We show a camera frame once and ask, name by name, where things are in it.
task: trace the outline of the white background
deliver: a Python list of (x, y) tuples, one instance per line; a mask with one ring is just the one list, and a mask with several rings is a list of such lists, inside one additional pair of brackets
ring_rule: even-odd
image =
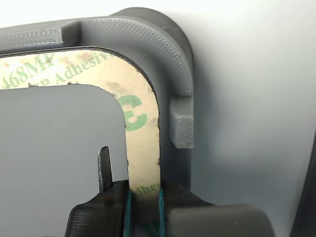
[(132, 6), (174, 19), (196, 56), (193, 191), (253, 203), (288, 237), (315, 132), (316, 1), (12, 0), (0, 27)]

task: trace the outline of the gray background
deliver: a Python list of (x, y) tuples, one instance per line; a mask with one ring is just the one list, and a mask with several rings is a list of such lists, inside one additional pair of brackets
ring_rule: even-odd
[(253, 203), (267, 211), (277, 237), (289, 236), (316, 126), (315, 0), (89, 1), (98, 7), (79, 0), (72, 11), (72, 1), (54, 3), (46, 10), (42, 0), (19, 1), (19, 7), (7, 1), (0, 26), (109, 15), (132, 6), (174, 19), (202, 71), (195, 78), (193, 191), (219, 204)]
[(107, 145), (113, 179), (127, 177), (123, 113), (103, 89), (0, 91), (0, 236), (64, 236), (71, 209), (99, 191)]

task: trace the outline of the teal clamp pad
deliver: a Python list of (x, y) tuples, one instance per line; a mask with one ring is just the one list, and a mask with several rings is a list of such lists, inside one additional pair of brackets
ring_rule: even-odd
[(165, 214), (164, 214), (164, 192), (163, 189), (159, 191), (159, 218), (160, 218), (160, 237), (165, 237), (166, 235), (166, 224), (165, 224)]
[(124, 219), (124, 237), (132, 237), (132, 216), (131, 216), (132, 192), (129, 190), (126, 197), (125, 219)]

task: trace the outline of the curved plastic frame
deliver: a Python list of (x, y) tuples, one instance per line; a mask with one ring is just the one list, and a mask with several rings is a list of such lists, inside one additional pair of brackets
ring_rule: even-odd
[(137, 64), (157, 95), (161, 145), (170, 133), (177, 148), (193, 147), (192, 51), (170, 18), (129, 8), (107, 17), (0, 29), (1, 54), (70, 46), (106, 48)]

